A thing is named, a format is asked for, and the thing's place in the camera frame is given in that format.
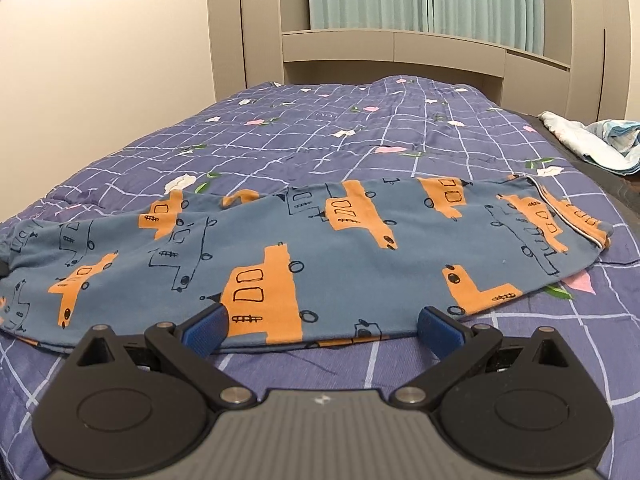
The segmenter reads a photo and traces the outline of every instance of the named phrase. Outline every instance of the wall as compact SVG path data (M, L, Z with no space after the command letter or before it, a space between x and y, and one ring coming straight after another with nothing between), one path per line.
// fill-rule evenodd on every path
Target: wall
M0 220L214 101L207 0L0 0Z
M629 0L631 16L631 77L625 119L640 121L640 0Z

